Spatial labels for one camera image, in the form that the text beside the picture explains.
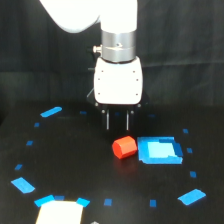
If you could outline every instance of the red block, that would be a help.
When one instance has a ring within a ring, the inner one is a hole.
[[[119,159],[134,155],[137,152],[135,140],[130,136],[114,141],[112,148],[114,155]]]

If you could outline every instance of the black table surface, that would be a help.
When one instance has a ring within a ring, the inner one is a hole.
[[[63,109],[48,118],[40,116],[54,106]],[[125,131],[125,113],[114,112],[108,132],[100,113],[88,104],[15,107],[0,127],[0,223],[35,223],[39,208],[34,201],[48,195],[90,200],[82,224],[223,223],[224,108],[144,106],[131,132]],[[183,164],[147,165],[137,154],[119,160],[111,146],[127,135],[136,140],[174,136],[182,147]],[[32,146],[26,146],[28,140]],[[17,164],[23,165],[19,171]],[[197,178],[191,178],[190,171],[196,171]],[[11,183],[19,177],[35,190],[20,192]],[[190,206],[177,199],[193,189],[206,197]],[[106,198],[113,200],[111,207],[104,206]],[[157,201],[156,208],[149,206],[150,199]]]

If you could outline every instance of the black background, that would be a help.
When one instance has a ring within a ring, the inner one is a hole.
[[[224,104],[224,1],[139,0],[137,55],[154,105]],[[85,101],[100,24],[61,30],[38,0],[0,1],[0,117],[21,101]]]

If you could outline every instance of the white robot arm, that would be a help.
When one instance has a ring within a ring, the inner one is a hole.
[[[143,77],[136,56],[137,0],[40,0],[63,30],[79,33],[101,22],[102,45],[94,74],[99,104],[136,105]]]

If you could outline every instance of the blue tape marker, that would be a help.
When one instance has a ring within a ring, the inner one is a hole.
[[[189,132],[188,132],[187,129],[183,129],[183,133],[184,133],[184,134],[188,134]]]
[[[83,199],[83,198],[78,198],[76,203],[79,205],[82,205],[83,207],[86,207],[90,203],[90,201]]]
[[[112,205],[112,199],[109,198],[105,199],[104,206],[111,206],[111,205]]]
[[[198,201],[201,198],[204,198],[206,196],[205,193],[202,191],[195,189],[181,197],[178,198],[178,200],[182,201],[185,205],[190,205],[194,203],[195,201]]]
[[[179,143],[172,143],[172,144],[173,144],[175,155],[182,157],[183,152],[182,152],[180,144]]]
[[[34,127],[35,127],[35,128],[38,128],[39,126],[40,126],[39,123],[35,123],[35,124],[34,124]]]
[[[61,107],[55,107],[55,108],[53,108],[53,109],[50,109],[50,110],[48,110],[48,111],[46,111],[46,112],[44,112],[44,113],[42,113],[42,114],[40,114],[42,117],[49,117],[49,116],[51,116],[51,115],[53,115],[53,114],[55,114],[55,113],[58,113],[59,111],[61,111],[62,110],[62,108]]]
[[[82,114],[82,115],[86,115],[87,112],[86,112],[86,111],[80,111],[80,114]]]
[[[33,141],[28,141],[28,142],[26,143],[27,146],[31,146],[32,144],[33,144]]]
[[[18,164],[18,165],[15,167],[15,170],[20,170],[22,166],[23,166],[22,164]]]
[[[193,153],[193,150],[191,148],[187,148],[188,153]]]
[[[30,192],[34,191],[34,189],[35,189],[31,184],[29,184],[22,177],[11,181],[11,183],[15,187],[17,187],[23,194],[30,193]]]
[[[146,164],[182,164],[183,158],[168,156],[167,158],[146,158],[142,162]]]
[[[55,199],[56,201],[64,201],[65,196],[54,196],[54,199]]]
[[[150,207],[156,207],[156,200],[150,200],[150,203],[149,203]]]
[[[149,114],[148,117],[155,118],[156,115],[155,114]]]
[[[182,158],[153,158],[151,159],[149,157],[149,149],[148,149],[148,143],[149,142],[160,142],[161,140],[172,140],[174,141],[174,137],[139,137],[137,139],[138,142],[138,156],[139,160],[142,160],[142,162],[146,164],[181,164],[182,163]]]
[[[197,174],[196,174],[196,172],[194,172],[194,171],[190,171],[190,176],[191,176],[192,178],[196,178],[196,177],[197,177]]]
[[[174,139],[159,139],[160,143],[176,143]]]
[[[41,207],[43,204],[50,202],[50,201],[54,201],[53,195],[49,195],[44,198],[38,199],[38,200],[34,201],[34,203],[36,204],[37,207]]]

